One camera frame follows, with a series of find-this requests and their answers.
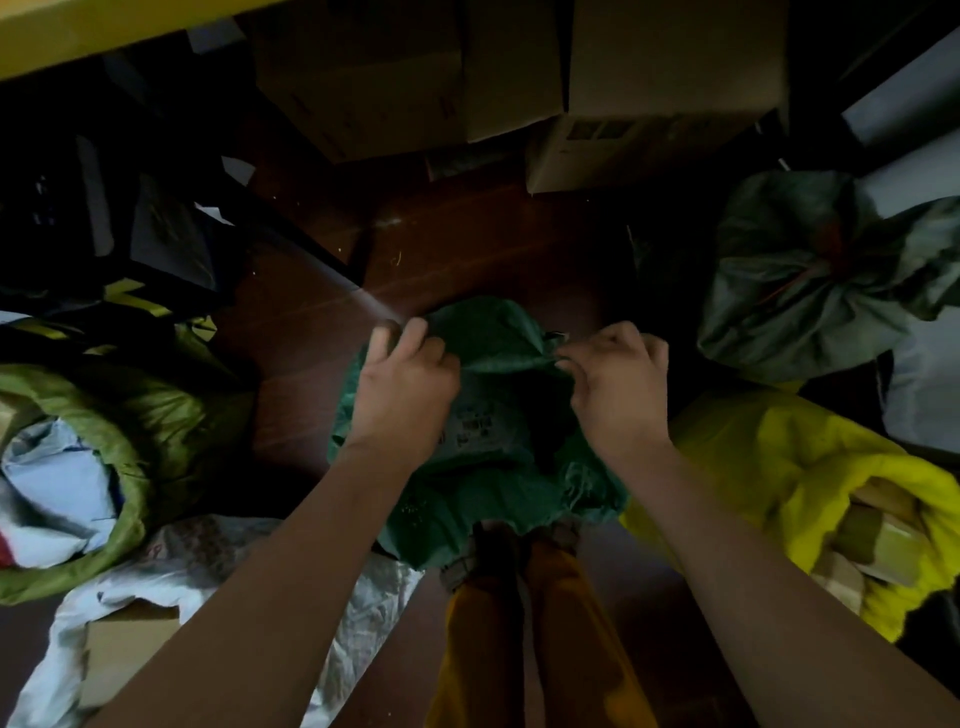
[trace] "cardboard box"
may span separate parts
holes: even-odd
[[[249,28],[260,89],[333,162],[477,141],[563,111],[550,0],[294,0]]]
[[[919,525],[917,511],[920,502],[897,483],[886,478],[871,477],[853,491],[851,499],[889,513],[909,525]]]
[[[106,705],[180,627],[178,610],[137,599],[86,627],[80,707]]]
[[[527,150],[527,190],[637,182],[703,158],[785,94],[785,0],[579,0],[569,108]]]
[[[860,614],[867,580],[850,561],[835,551],[825,550],[817,559],[810,576],[847,609]]]
[[[860,571],[904,587],[916,583],[927,548],[926,536],[914,526],[858,503],[851,503],[833,537],[833,550]]]

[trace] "green fabric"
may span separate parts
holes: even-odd
[[[416,569],[457,556],[474,523],[507,522],[519,534],[576,514],[615,518],[623,486],[593,454],[570,409],[556,336],[512,301],[480,297],[426,317],[461,362],[461,392],[431,459],[410,478],[379,543]],[[350,366],[328,458],[350,429],[366,350]]]
[[[717,229],[698,344],[748,377],[808,379],[871,361],[935,319],[960,278],[960,198],[883,220],[839,172],[765,172]]]
[[[61,372],[0,364],[0,391],[66,420],[116,470],[124,498],[102,548],[49,569],[0,570],[0,604],[65,592],[115,565],[151,529],[193,506],[229,466],[244,442],[254,393],[189,329],[178,328],[177,337],[143,367],[121,352],[81,356]]]

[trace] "leg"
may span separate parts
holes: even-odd
[[[446,653],[426,728],[523,726],[523,608],[514,562],[500,554],[488,558],[494,567],[483,565],[489,554],[482,546],[483,568],[447,605]]]
[[[537,539],[530,544],[524,578],[547,726],[656,726],[634,668],[576,558]]]

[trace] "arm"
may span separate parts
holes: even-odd
[[[300,725],[371,544],[460,386],[413,319],[373,330],[347,442],[324,479],[90,728]]]
[[[624,323],[558,353],[590,444],[680,559],[761,725],[960,725],[960,702],[727,510],[673,448],[665,342]]]

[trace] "dark brown floor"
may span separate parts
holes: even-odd
[[[254,190],[343,260],[358,246],[369,251],[367,296],[346,293],[302,253],[257,250],[236,305],[216,317],[219,346],[262,375],[261,460],[313,478],[324,472],[341,380],[378,307],[408,317],[494,294],[574,336],[624,315],[624,291],[613,282],[624,280],[622,264],[589,195],[531,198],[513,162],[435,183],[416,156],[330,168],[259,123],[246,129]],[[582,558],[663,725],[749,721],[676,573],[616,524],[586,534]],[[337,728],[422,725],[443,655],[444,604],[427,574]],[[528,667],[528,724],[541,725],[536,668]]]

